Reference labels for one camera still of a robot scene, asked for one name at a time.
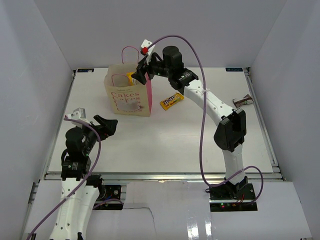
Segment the yellow snack packet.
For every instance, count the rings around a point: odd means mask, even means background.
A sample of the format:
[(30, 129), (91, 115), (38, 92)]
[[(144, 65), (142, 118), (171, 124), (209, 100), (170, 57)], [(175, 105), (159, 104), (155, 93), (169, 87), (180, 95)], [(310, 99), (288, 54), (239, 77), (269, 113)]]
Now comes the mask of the yellow snack packet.
[(140, 83), (138, 80), (136, 80), (135, 78), (132, 77), (133, 74), (134, 74), (134, 72), (127, 72), (126, 73), (129, 86), (135, 86)]

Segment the cream pink paper bag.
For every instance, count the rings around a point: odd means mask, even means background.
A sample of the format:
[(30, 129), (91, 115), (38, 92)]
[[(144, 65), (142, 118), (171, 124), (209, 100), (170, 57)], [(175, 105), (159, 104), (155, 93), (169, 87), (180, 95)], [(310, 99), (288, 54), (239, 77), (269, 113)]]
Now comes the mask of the cream pink paper bag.
[(121, 51), (121, 63), (110, 65), (104, 78), (104, 87), (115, 114), (149, 117), (152, 111), (152, 84), (138, 83), (129, 86), (127, 72), (135, 72), (138, 62), (132, 56), (126, 56), (126, 46)]

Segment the yellow M&M's candy packet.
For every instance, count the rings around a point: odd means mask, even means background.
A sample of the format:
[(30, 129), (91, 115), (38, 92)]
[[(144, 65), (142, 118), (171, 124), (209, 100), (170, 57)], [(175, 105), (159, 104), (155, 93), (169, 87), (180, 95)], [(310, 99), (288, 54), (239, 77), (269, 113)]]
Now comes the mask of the yellow M&M's candy packet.
[(179, 92), (176, 92), (172, 96), (162, 100), (159, 104), (165, 111), (167, 111), (169, 108), (183, 100), (184, 96)]

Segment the brown chocolate bar wrapper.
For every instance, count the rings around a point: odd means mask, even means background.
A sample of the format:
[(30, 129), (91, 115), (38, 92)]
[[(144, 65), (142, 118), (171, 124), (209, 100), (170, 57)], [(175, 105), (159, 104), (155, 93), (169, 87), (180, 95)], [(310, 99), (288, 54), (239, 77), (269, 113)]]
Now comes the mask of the brown chocolate bar wrapper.
[(249, 94), (247, 94), (242, 98), (234, 98), (232, 102), (236, 108), (240, 108), (241, 106), (244, 106), (244, 105), (253, 104), (254, 100)]

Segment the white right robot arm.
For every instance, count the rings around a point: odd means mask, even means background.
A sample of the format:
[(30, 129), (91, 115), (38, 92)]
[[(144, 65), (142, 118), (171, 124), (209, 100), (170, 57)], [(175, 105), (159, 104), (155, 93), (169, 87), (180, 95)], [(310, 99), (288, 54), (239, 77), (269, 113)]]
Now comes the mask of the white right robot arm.
[(146, 85), (154, 76), (167, 78), (171, 87), (192, 100), (216, 125), (213, 135), (215, 144), (222, 150), (225, 163), (225, 180), (216, 190), (236, 200), (244, 193), (248, 178), (243, 167), (243, 143), (247, 133), (246, 113), (227, 105), (210, 90), (191, 70), (184, 66), (182, 54), (176, 46), (167, 46), (162, 56), (154, 52), (154, 45), (145, 40), (140, 47), (143, 59), (138, 62), (132, 75)]

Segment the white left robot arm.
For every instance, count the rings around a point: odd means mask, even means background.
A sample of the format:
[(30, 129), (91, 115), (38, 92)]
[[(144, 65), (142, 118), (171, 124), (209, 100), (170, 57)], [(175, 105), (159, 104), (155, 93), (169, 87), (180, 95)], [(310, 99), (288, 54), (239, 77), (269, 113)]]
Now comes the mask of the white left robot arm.
[(66, 114), (63, 120), (74, 124), (65, 133), (65, 150), (61, 154), (61, 197), (53, 212), (57, 212), (51, 240), (84, 240), (92, 211), (101, 205), (122, 201), (106, 195), (100, 175), (93, 170), (98, 160), (91, 161), (95, 144), (100, 150), (102, 141), (115, 134), (118, 120), (95, 115), (88, 121), (83, 107)]

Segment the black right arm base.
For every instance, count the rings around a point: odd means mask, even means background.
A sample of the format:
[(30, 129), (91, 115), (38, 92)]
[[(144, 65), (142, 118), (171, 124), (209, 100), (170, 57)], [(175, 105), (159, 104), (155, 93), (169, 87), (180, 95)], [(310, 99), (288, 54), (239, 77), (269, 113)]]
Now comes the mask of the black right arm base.
[(248, 183), (248, 178), (233, 185), (227, 182), (218, 187), (209, 187), (205, 190), (209, 194), (209, 205), (212, 213), (218, 212), (254, 212), (258, 210), (254, 187)]

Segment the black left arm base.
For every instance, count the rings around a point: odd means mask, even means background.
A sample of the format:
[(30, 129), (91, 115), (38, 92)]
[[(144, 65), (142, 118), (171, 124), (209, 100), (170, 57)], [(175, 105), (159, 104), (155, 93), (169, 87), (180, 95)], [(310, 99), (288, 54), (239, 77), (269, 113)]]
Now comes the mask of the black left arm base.
[(86, 184), (98, 188), (99, 195), (96, 202), (102, 202), (108, 199), (121, 199), (122, 186), (118, 184), (105, 184), (101, 175), (91, 175)]

